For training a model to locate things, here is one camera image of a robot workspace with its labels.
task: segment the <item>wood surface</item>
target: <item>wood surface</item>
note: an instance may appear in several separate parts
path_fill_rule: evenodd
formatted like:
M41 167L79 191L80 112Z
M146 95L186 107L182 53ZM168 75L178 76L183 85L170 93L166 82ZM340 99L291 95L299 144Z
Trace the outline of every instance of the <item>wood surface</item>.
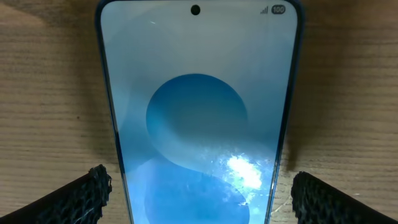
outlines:
M398 219L398 1L306 0L272 214L305 170ZM100 223L128 223L93 25L96 1L0 2L0 216L104 164Z

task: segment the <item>smartphone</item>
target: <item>smartphone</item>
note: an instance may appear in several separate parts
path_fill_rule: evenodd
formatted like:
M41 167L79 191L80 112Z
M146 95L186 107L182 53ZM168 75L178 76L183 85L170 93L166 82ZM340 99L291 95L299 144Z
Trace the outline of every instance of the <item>smartphone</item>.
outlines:
M108 0L96 28L131 222L268 223L300 4Z

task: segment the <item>black textured pad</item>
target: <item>black textured pad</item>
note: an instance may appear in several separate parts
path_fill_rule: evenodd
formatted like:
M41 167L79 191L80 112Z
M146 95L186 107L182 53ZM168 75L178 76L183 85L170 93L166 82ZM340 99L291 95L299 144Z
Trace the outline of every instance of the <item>black textured pad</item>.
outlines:
M306 172L295 176L291 194L298 224L398 224Z
M0 218L1 224L95 224L112 191L104 166L48 194L22 209Z

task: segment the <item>brown wooden tabletop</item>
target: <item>brown wooden tabletop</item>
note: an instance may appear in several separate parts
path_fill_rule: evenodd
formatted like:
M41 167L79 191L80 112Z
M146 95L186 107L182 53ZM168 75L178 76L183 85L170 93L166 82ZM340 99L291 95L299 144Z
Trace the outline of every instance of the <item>brown wooden tabletop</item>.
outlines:
M398 219L398 1L306 0L307 23L272 214L294 223L305 170ZM104 164L100 223L128 223L96 1L0 2L0 216Z

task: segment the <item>white bright spot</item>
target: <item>white bright spot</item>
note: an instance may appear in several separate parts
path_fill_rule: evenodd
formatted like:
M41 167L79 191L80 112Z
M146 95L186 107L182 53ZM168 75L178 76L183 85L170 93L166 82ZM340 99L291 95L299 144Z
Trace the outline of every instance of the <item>white bright spot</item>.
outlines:
M234 171L236 177L243 178L243 186L253 189L261 187L261 172L242 157L233 156L228 160L229 167Z

